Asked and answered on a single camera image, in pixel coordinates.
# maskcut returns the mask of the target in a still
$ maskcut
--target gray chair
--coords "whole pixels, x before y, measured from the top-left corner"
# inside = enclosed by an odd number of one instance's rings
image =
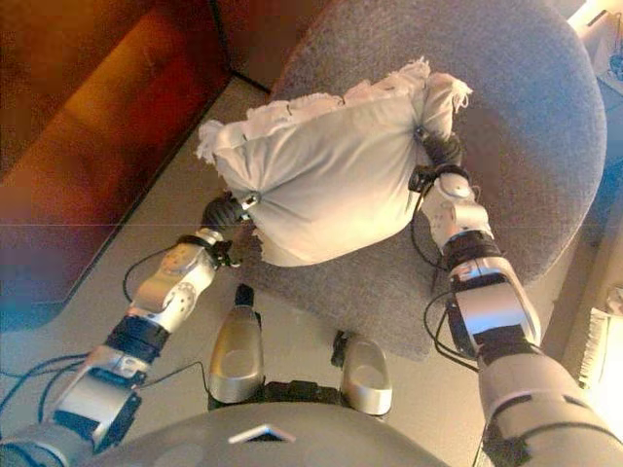
[[[593,200],[605,157],[605,113],[587,54],[538,0],[338,0],[297,47],[273,98],[343,93],[424,55],[473,89],[455,130],[482,188],[498,243],[525,284],[568,246]],[[427,225],[417,237],[434,253]],[[259,260],[245,237],[240,278],[412,359],[430,349],[421,323],[432,268],[409,228],[312,267]],[[447,285],[441,278],[443,290]]]

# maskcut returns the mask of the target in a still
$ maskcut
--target black wire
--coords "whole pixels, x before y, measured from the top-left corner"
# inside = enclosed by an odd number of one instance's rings
[[[439,353],[443,357],[446,357],[448,360],[451,360],[461,365],[467,370],[471,370],[474,373],[478,373],[478,368],[474,367],[473,365],[465,363],[462,360],[459,360],[458,358],[453,357],[451,354],[444,353],[441,351],[441,347],[440,347],[441,342],[439,341],[439,335],[441,334],[441,326],[444,324],[444,321],[446,320],[446,316],[448,316],[448,311],[444,310],[444,314],[441,315],[441,319],[439,320],[439,325],[437,326],[437,332],[435,333],[435,349],[437,350],[437,353]]]
[[[483,434],[480,435],[480,443],[478,443],[478,448],[476,449],[476,453],[474,454],[474,460],[471,462],[471,467],[476,467],[476,461],[478,460],[478,454],[482,450],[483,441],[485,439],[485,433],[487,433],[487,422],[485,422],[485,427],[483,428]]]
[[[6,445],[6,446],[3,446],[2,449],[8,449],[8,450],[12,450],[13,452],[16,452],[17,455],[21,458],[21,460],[25,461],[26,464],[28,464],[28,467],[41,467],[43,465],[43,464],[40,464],[39,462],[36,462],[35,459],[33,459],[32,456],[28,452],[26,452],[25,450],[23,450],[17,445]]]
[[[56,373],[59,370],[62,370],[62,367],[52,368],[50,370],[44,370],[43,372],[33,373],[32,375],[30,375],[30,377],[42,377],[44,375],[51,375],[52,373]],[[4,370],[0,370],[0,375],[2,375],[3,377],[12,377],[14,379],[20,379],[21,377],[25,377],[25,374],[5,372]]]
[[[65,360],[83,359],[83,358],[86,358],[88,355],[89,355],[88,353],[77,353],[74,355],[62,355],[60,357],[51,358],[49,360],[41,362],[35,365],[34,367],[32,367],[19,379],[18,382],[16,382],[16,384],[11,388],[9,393],[4,397],[4,399],[2,399],[2,402],[0,402],[0,416],[2,415],[2,412],[4,411],[4,409],[7,407],[7,404],[9,403],[9,401],[13,399],[13,397],[16,395],[18,390],[23,386],[23,384],[30,377],[36,374],[38,370],[41,370],[42,368],[45,368],[48,365],[51,365],[52,363],[62,362]]]
[[[411,224],[410,224],[411,225],[411,242],[413,243],[413,247],[416,249],[416,252],[418,253],[418,255],[421,257],[421,259],[425,263],[427,263],[428,265],[436,269],[446,270],[444,267],[428,259],[428,257],[424,255],[423,251],[421,251],[420,246],[418,245],[418,241],[416,240],[416,216],[418,215],[418,212],[420,212],[421,202],[423,201],[423,198],[424,198],[424,190],[425,189],[422,189],[420,192],[420,195],[418,196],[418,200],[416,201],[416,208],[413,212],[413,218],[411,219]]]
[[[153,257],[160,255],[161,253],[164,253],[165,251],[170,250],[171,248],[173,248],[175,245],[171,245],[168,246],[167,248],[163,248],[162,250],[158,250],[155,253],[152,253],[140,260],[138,260],[136,263],[134,263],[133,265],[131,265],[128,270],[126,271],[126,275],[124,275],[124,281],[122,282],[122,287],[124,289],[124,296],[126,297],[126,300],[128,300],[128,302],[132,301],[132,298],[129,296],[129,292],[128,292],[128,279],[129,279],[129,275],[132,273],[133,270],[135,270],[136,268],[138,268],[140,265],[142,265],[143,263],[145,263],[147,260],[151,260]]]
[[[443,348],[444,350],[446,350],[447,352],[451,353],[452,355],[456,355],[456,357],[462,357],[465,358],[465,356],[460,353],[457,352],[456,350],[453,350],[451,348],[449,348],[447,345],[445,345],[444,343],[440,342],[438,339],[435,338],[435,335],[432,333],[432,331],[430,330],[430,327],[428,326],[428,313],[430,312],[430,308],[432,307],[432,304],[434,304],[435,302],[437,302],[439,299],[441,299],[444,295],[448,295],[451,294],[452,291],[448,291],[448,292],[444,292],[442,294],[439,294],[435,297],[433,297],[430,302],[428,302],[428,305],[426,305],[426,308],[424,309],[424,316],[423,316],[423,321],[424,321],[424,328],[426,329],[426,333],[428,334],[428,336],[433,340],[438,342],[439,346],[441,348]]]
[[[70,365],[67,365],[59,370],[56,371],[56,374],[50,378],[50,380],[48,381],[48,384],[46,384],[46,387],[44,388],[43,392],[41,393],[41,397],[39,398],[39,408],[37,409],[37,420],[39,421],[39,423],[41,423],[43,421],[43,416],[44,416],[44,408],[46,406],[46,399],[48,398],[48,394],[50,393],[50,390],[52,389],[52,386],[54,386],[55,382],[62,377],[65,373],[70,372],[71,370],[75,369],[76,367],[78,367],[79,365],[82,365],[83,363],[85,363],[84,360],[81,360],[79,362],[74,362]]]
[[[205,391],[205,394],[209,395],[209,389],[207,388],[207,383],[205,382],[205,368],[203,367],[203,363],[200,362],[199,360],[193,363],[189,363],[188,365],[185,365],[184,367],[178,368],[177,370],[175,370],[174,372],[171,372],[167,375],[164,375],[163,377],[159,377],[157,379],[154,379],[152,381],[147,381],[145,384],[143,384],[141,387],[143,389],[147,388],[147,387],[151,387],[155,384],[158,384],[159,382],[163,382],[166,379],[169,379],[170,377],[174,377],[175,375],[177,375],[178,373],[182,373],[186,370],[188,370],[191,367],[194,367],[195,365],[199,365],[202,369],[202,380],[203,380],[203,390]]]

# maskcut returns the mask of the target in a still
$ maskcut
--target wooden cabinet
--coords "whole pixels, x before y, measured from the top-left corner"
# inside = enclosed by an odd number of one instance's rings
[[[272,88],[329,0],[218,0],[232,68]]]
[[[10,0],[3,11],[6,310],[67,299],[229,69],[204,0]]]

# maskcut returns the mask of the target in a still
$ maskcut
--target silver robot arm segment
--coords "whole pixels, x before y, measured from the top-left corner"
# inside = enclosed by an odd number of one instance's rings
[[[569,373],[539,349],[538,316],[495,245],[467,174],[443,164],[434,174],[418,171],[421,211],[448,265],[453,340],[478,363],[485,452],[497,466],[623,465],[621,442]]]
[[[69,467],[125,437],[141,403],[136,389],[153,361],[192,313],[216,271],[231,265],[227,254],[231,242],[223,241],[221,231],[242,220],[257,200],[251,196],[238,204],[224,197],[208,205],[202,219],[206,227],[178,239],[158,271],[139,287],[106,342],[89,354],[67,383],[43,423],[2,440],[3,455],[12,455],[17,465],[28,465],[32,459]]]

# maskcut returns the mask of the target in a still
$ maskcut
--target pillow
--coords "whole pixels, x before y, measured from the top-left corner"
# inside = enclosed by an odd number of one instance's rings
[[[416,164],[428,163],[414,130],[447,138],[467,104],[462,81],[430,73],[421,58],[342,97],[316,93],[247,111],[247,120],[200,128],[200,158],[213,163],[248,213],[262,259],[277,266],[321,263],[400,232],[417,196]]]

